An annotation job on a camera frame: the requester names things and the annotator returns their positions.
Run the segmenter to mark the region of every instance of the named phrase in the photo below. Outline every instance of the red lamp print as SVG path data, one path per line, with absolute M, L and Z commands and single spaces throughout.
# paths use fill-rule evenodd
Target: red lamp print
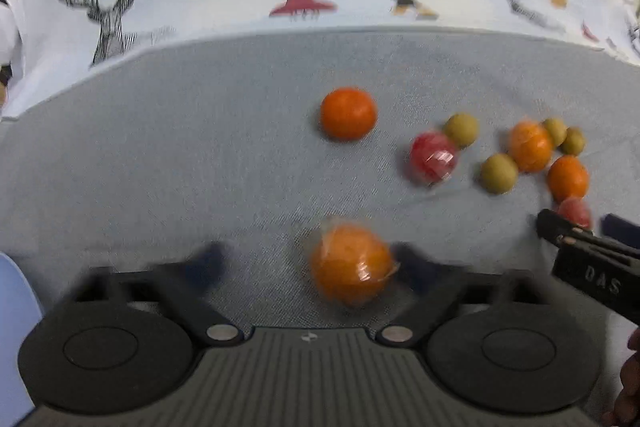
M 586 39 L 589 39 L 592 42 L 600 42 L 600 39 L 593 34 L 593 32 L 589 29 L 589 27 L 582 22 L 582 36 Z
M 302 15 L 304 18 L 308 14 L 318 16 L 320 12 L 335 12 L 337 8 L 334 3 L 325 0 L 287 0 L 284 4 L 271 10 L 269 16 L 289 15 L 295 17 Z

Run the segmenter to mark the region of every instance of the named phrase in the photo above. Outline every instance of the human hand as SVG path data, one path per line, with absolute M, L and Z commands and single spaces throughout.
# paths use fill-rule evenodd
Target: human hand
M 640 350 L 640 328 L 629 337 L 626 347 L 634 351 Z M 622 391 L 616 398 L 613 411 L 604 413 L 602 423 L 606 427 L 626 425 L 636 419 L 640 407 L 640 357 L 634 353 L 620 369 Z

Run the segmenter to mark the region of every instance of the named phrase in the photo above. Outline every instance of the round pad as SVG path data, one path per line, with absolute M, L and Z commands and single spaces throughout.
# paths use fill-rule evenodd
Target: round pad
M 462 315 L 438 328 L 426 346 L 436 377 L 486 409 L 544 414 L 587 396 L 598 353 L 586 334 L 550 306 L 509 303 Z
M 45 317 L 22 343 L 18 368 L 36 403 L 112 414 L 172 391 L 192 359 L 190 338 L 170 320 L 92 301 Z

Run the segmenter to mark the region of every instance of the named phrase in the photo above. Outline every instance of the plastic-wrapped orange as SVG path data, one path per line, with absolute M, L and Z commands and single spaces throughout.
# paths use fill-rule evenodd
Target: plastic-wrapped orange
M 560 156 L 546 175 L 546 184 L 558 203 L 583 198 L 589 190 L 589 172 L 575 156 Z
M 311 256 L 311 273 L 320 293 L 348 306 L 361 306 L 377 295 L 395 268 L 388 246 L 354 223 L 324 232 Z
M 322 129 L 334 140 L 359 140 L 373 129 L 377 119 L 375 100 L 357 87 L 333 90 L 320 107 Z
M 533 121 L 521 121 L 511 130 L 509 156 L 520 172 L 539 172 L 549 163 L 552 144 L 549 133 Z

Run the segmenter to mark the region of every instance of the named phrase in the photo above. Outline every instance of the light blue chair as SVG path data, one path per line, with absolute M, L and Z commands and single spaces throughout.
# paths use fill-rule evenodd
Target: light blue chair
M 0 252 L 0 427 L 12 427 L 33 409 L 18 372 L 18 350 L 41 318 L 27 279 Z

